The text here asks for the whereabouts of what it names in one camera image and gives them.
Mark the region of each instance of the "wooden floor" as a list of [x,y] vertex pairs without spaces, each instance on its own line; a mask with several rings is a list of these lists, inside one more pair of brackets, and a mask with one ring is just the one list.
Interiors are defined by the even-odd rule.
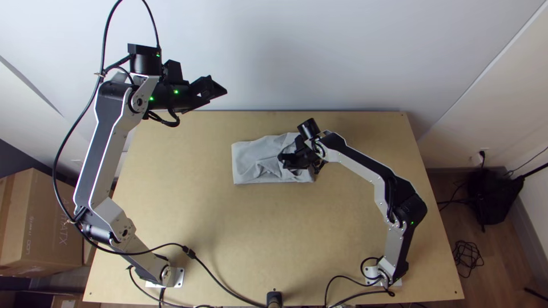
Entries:
[[[430,173],[430,183],[438,201],[450,199],[456,189],[454,182],[464,178],[464,173]],[[464,198],[465,190],[456,198]],[[451,246],[458,240],[475,242],[483,256],[485,265],[474,269],[468,279],[461,278],[465,299],[459,301],[422,303],[428,308],[457,307],[548,307],[533,295],[525,293],[524,287],[537,289],[533,275],[519,239],[511,221],[486,226],[486,233],[480,226],[471,210],[461,204],[451,204],[441,212],[445,230]],[[141,308],[154,307],[147,305],[113,305],[103,304],[103,308]]]

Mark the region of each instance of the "gray cloth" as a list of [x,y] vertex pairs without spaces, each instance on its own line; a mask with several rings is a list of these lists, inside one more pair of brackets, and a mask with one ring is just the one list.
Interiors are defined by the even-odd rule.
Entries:
[[232,177],[234,184],[314,182],[310,169],[287,170],[278,154],[293,153],[298,133],[264,136],[255,141],[232,144]]

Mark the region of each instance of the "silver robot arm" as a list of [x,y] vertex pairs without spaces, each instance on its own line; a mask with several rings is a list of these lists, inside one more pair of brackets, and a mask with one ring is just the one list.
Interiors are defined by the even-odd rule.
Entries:
[[[201,107],[227,92],[210,76],[192,84],[183,80],[178,62],[161,63],[159,48],[129,44],[128,51],[133,84],[118,73],[97,93],[97,124],[73,197],[75,218],[88,238],[120,254],[141,279],[152,286],[181,287],[184,270],[171,266],[166,257],[146,252],[149,248],[136,235],[135,225],[108,193],[126,138],[142,119],[174,127],[179,124],[175,112]],[[164,121],[153,110],[168,110],[176,121]],[[182,249],[192,258],[192,250]]]
[[384,288],[400,282],[409,264],[407,253],[415,227],[425,217],[427,208],[413,185],[398,177],[390,168],[347,146],[336,133],[320,132],[314,119],[297,127],[295,153],[281,153],[278,159],[286,169],[312,167],[319,173],[325,163],[340,163],[374,186],[374,201],[388,226],[385,253],[374,258],[374,266],[361,265],[367,284]]

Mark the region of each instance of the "cable bundle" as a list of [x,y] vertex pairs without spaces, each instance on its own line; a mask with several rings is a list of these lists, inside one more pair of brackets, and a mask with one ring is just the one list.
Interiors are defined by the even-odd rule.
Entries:
[[455,242],[455,248],[453,249],[453,259],[455,260],[455,265],[462,265],[468,268],[468,273],[466,275],[458,273],[462,278],[470,277],[470,273],[477,266],[483,266],[483,258],[481,257],[480,250],[476,243],[465,242],[459,240]]

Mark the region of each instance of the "cardboard box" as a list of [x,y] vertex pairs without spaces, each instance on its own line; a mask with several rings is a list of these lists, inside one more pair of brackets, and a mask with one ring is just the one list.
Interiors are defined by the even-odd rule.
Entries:
[[[72,212],[74,188],[58,181]],[[82,237],[66,223],[51,177],[28,169],[0,179],[0,275],[43,277],[82,266]]]
[[91,246],[86,240],[84,240],[82,251],[82,264],[84,266],[91,266],[93,264],[93,258],[95,257],[95,251],[97,248]]
[[83,302],[81,294],[21,291],[15,295],[14,308],[100,308],[100,303]]

